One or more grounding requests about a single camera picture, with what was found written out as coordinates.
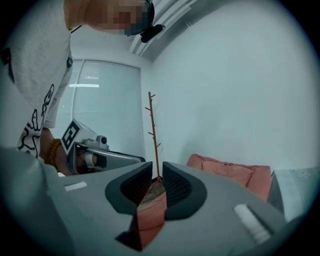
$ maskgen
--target window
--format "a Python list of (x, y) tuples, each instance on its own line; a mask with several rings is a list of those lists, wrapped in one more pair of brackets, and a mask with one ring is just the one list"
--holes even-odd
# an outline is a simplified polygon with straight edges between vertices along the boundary
[(106, 136), (111, 151), (144, 157), (140, 70), (75, 60), (52, 134), (61, 138), (72, 118)]

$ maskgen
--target person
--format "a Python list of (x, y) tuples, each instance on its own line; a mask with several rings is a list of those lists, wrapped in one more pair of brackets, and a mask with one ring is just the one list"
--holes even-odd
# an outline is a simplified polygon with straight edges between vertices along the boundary
[[(32, 107), (17, 148), (41, 157), (61, 173), (71, 175), (67, 156), (50, 131), (56, 125), (60, 99), (72, 73), (71, 31), (79, 26), (112, 34), (141, 27), (143, 0), (39, 0), (24, 15), (1, 49), (8, 75)], [(86, 167), (77, 152), (76, 167)]]

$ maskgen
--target beaded bracelet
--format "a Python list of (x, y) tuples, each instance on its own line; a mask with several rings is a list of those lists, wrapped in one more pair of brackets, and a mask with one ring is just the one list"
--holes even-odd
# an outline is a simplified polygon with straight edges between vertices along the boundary
[(61, 145), (61, 140), (59, 138), (54, 139), (51, 141), (48, 149), (45, 152), (45, 157), (44, 157), (44, 163), (47, 165), (54, 166), (56, 169), (56, 153), (57, 153), (57, 148)]

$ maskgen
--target gray robot arm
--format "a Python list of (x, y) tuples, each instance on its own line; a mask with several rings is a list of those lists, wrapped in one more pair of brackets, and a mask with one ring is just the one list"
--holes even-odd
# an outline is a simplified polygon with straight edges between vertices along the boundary
[[(146, 160), (139, 156), (123, 154), (109, 150), (107, 137), (97, 135), (81, 122), (73, 119), (61, 138), (62, 147), (67, 155), (67, 165), (73, 175), (77, 170), (77, 149), (85, 150), (87, 172), (103, 172), (121, 168)], [(96, 165), (92, 162), (93, 155), (97, 156)]]

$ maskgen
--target pink sofa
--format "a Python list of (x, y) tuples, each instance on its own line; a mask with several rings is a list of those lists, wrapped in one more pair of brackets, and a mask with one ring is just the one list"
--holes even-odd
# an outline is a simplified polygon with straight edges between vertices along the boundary
[(216, 159), (197, 154), (192, 154), (186, 165), (230, 178), (246, 187), (263, 201), (267, 201), (268, 199), (271, 186), (271, 171), (269, 166), (220, 162)]

